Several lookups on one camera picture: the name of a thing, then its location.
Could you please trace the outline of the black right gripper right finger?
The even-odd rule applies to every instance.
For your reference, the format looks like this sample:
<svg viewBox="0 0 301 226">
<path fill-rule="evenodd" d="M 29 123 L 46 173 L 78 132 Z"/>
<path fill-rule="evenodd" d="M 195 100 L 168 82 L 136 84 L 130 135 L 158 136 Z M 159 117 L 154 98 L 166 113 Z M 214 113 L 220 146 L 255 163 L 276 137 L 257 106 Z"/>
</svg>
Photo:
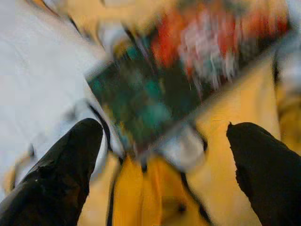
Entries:
<svg viewBox="0 0 301 226">
<path fill-rule="evenodd" d="M 236 180 L 263 226 L 301 224 L 301 157 L 264 128 L 230 123 Z"/>
</svg>

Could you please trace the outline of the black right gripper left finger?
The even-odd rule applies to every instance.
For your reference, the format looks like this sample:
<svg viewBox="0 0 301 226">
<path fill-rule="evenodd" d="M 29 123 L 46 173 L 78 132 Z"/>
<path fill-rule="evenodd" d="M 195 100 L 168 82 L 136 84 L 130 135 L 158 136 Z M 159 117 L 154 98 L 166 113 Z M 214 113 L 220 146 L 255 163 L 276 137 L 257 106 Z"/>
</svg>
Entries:
<svg viewBox="0 0 301 226">
<path fill-rule="evenodd" d="M 75 124 L 0 203 L 2 226 L 75 226 L 103 138 L 101 124 Z"/>
</svg>

